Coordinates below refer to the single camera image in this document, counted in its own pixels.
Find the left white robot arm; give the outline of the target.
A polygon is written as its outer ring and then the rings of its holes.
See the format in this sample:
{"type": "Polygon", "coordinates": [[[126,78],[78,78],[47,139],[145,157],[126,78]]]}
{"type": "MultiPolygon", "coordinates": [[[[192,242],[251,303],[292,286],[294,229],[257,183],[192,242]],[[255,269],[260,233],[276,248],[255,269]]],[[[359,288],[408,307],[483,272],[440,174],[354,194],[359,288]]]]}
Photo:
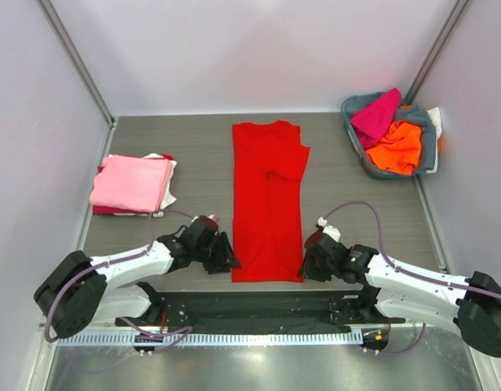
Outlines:
{"type": "Polygon", "coordinates": [[[212,216],[194,217],[173,234],[123,253],[69,253],[33,295],[46,318],[45,340],[68,339],[91,324],[113,319],[157,323],[165,303],[145,278],[185,269],[194,261],[210,275],[241,267],[226,232],[212,216]]]}

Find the red t shirt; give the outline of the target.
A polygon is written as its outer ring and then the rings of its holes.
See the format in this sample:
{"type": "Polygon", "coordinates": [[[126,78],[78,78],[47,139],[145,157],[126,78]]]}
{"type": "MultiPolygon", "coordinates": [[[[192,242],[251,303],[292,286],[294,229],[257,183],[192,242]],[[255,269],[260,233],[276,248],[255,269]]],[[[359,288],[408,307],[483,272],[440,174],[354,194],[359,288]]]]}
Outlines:
{"type": "Polygon", "coordinates": [[[232,126],[235,283],[300,283],[301,182],[310,148],[287,121],[232,126]]]}

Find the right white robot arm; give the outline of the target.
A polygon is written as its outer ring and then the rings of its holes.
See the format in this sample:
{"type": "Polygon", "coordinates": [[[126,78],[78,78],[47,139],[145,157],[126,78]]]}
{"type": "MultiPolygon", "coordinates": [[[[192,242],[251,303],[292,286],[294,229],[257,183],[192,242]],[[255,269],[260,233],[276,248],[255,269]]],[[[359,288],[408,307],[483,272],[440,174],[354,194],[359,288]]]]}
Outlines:
{"type": "Polygon", "coordinates": [[[320,227],[305,242],[300,273],[326,282],[338,278],[362,289],[342,313],[350,321],[403,319],[440,327],[471,348],[501,358],[501,287],[489,275],[470,277],[433,272],[397,260],[375,248],[347,248],[340,232],[320,227]]]}

